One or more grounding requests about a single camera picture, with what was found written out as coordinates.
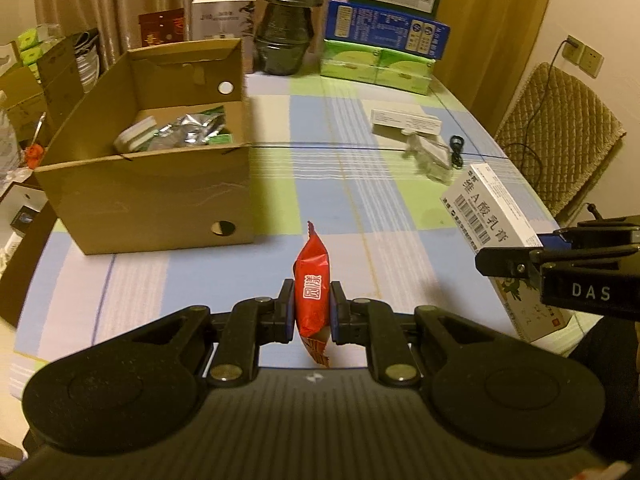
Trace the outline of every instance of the orange object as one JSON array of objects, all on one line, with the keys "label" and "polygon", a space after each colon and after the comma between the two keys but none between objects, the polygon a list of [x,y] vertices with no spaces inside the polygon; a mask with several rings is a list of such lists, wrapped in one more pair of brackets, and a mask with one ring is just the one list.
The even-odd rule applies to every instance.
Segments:
[{"label": "orange object", "polygon": [[296,323],[307,351],[316,363],[328,366],[324,356],[328,337],[319,334],[329,324],[329,254],[314,225],[309,222],[309,240],[293,267],[296,279]]},{"label": "orange object", "polygon": [[30,170],[35,170],[40,165],[43,156],[44,148],[39,144],[32,144],[24,150],[24,158]]}]

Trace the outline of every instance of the beige chair cushion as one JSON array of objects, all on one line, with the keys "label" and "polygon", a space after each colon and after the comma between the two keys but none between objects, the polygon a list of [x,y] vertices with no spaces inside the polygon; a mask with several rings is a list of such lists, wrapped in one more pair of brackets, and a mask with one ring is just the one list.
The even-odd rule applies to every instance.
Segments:
[{"label": "beige chair cushion", "polygon": [[[505,119],[495,140],[516,167],[520,167],[525,127],[545,91],[549,63],[531,73],[515,107]],[[572,202],[602,174],[614,145],[625,135],[620,122],[598,96],[578,78],[553,67],[546,99],[529,128],[527,146],[542,160],[527,153],[522,174],[535,188],[555,217],[566,216]]]}]

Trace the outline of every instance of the wall socket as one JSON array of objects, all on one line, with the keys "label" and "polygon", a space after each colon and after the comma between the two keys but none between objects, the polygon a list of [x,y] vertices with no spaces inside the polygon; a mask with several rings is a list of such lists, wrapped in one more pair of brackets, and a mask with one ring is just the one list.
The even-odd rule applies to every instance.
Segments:
[{"label": "wall socket", "polygon": [[584,53],[580,59],[580,68],[591,77],[596,78],[600,73],[604,56],[593,50],[590,46],[584,47]]},{"label": "wall socket", "polygon": [[569,40],[573,40],[578,44],[578,47],[574,47],[568,43],[564,44],[564,49],[562,50],[562,57],[571,61],[574,65],[579,65],[580,60],[582,59],[582,54],[584,53],[584,43],[580,40],[576,40],[573,36],[567,37]]}]

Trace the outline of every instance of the table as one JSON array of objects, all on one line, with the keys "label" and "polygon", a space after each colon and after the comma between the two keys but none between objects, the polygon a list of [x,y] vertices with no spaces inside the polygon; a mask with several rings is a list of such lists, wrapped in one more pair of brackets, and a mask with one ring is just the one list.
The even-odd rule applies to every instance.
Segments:
[{"label": "table", "polygon": [[[255,243],[155,253],[84,256],[61,223],[44,249],[15,339],[10,391],[76,352],[191,304],[213,312],[245,298],[276,296],[314,222],[332,280],[348,298],[380,298],[398,312],[436,304],[514,335],[489,281],[440,203],[445,187],[417,172],[401,138],[375,136],[370,111],[425,113],[442,136],[465,143],[465,164],[487,162],[537,232],[557,227],[503,151],[437,80],[429,96],[303,74],[250,75],[250,161]],[[570,325],[558,338],[578,340]],[[334,367],[361,366],[364,350],[330,344]],[[266,345],[263,366],[313,367],[299,337]]]}]

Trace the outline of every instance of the red snack package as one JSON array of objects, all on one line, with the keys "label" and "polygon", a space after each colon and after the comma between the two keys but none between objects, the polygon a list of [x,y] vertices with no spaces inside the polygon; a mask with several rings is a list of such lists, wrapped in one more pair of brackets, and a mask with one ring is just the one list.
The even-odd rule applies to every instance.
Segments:
[{"label": "red snack package", "polygon": [[324,356],[329,325],[329,254],[314,225],[309,222],[309,240],[300,251],[293,274],[296,279],[296,323],[300,337],[311,357],[318,364],[328,366]]}]

